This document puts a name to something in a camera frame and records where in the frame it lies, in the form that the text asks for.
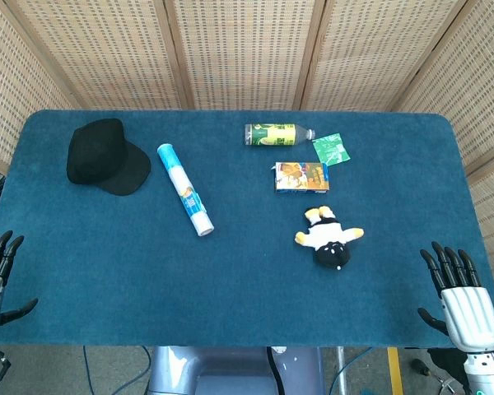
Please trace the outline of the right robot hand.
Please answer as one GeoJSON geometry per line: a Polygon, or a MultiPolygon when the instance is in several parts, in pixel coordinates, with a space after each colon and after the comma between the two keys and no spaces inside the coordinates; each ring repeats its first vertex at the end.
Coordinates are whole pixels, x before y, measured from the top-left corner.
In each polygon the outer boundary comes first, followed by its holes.
{"type": "Polygon", "coordinates": [[[417,310],[419,316],[467,354],[494,351],[494,306],[473,260],[462,249],[454,251],[436,241],[431,247],[434,254],[425,249],[420,254],[431,274],[445,319],[434,318],[424,308],[417,310]]]}

